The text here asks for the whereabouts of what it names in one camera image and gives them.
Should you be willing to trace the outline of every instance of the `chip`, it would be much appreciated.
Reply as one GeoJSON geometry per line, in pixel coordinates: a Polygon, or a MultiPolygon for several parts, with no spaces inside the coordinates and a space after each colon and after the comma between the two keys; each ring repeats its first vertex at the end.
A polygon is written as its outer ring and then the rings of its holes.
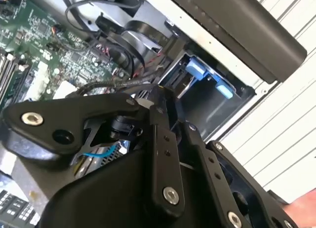
{"type": "Polygon", "coordinates": [[[71,60],[77,62],[80,59],[80,55],[78,53],[73,53],[71,56],[71,60]]]}
{"type": "Polygon", "coordinates": [[[48,30],[48,26],[41,22],[39,24],[38,31],[41,32],[42,34],[46,34],[47,30],[48,30]]]}

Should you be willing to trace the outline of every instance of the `black plastic cover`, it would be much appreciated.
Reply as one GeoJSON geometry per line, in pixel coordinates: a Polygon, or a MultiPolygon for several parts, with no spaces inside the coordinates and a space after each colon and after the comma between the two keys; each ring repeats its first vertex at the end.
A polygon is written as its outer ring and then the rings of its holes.
{"type": "Polygon", "coordinates": [[[268,83],[304,62],[304,47],[257,0],[173,0],[268,83]]]}

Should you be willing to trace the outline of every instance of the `metal panel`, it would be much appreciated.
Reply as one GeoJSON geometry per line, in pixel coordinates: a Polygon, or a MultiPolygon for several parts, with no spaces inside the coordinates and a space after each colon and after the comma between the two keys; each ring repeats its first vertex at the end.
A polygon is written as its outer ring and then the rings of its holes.
{"type": "Polygon", "coordinates": [[[259,1],[308,57],[222,143],[260,185],[290,203],[316,187],[311,175],[316,170],[316,0],[259,1]]]}

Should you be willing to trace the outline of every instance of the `black mounting arm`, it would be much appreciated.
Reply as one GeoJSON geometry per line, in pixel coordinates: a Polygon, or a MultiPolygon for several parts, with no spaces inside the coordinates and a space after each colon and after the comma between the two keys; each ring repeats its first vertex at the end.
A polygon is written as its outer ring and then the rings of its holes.
{"type": "Polygon", "coordinates": [[[138,101],[115,93],[16,104],[0,130],[7,150],[54,171],[131,142],[123,157],[61,188],[39,228],[297,228],[222,144],[205,145],[166,88],[138,101]]]}

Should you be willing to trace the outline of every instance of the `capacitor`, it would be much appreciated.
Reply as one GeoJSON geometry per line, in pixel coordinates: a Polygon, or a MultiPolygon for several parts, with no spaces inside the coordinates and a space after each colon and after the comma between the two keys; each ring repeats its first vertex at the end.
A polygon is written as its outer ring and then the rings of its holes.
{"type": "Polygon", "coordinates": [[[57,75],[57,74],[60,73],[60,70],[59,70],[58,68],[55,68],[55,69],[54,69],[54,73],[57,75]]]}

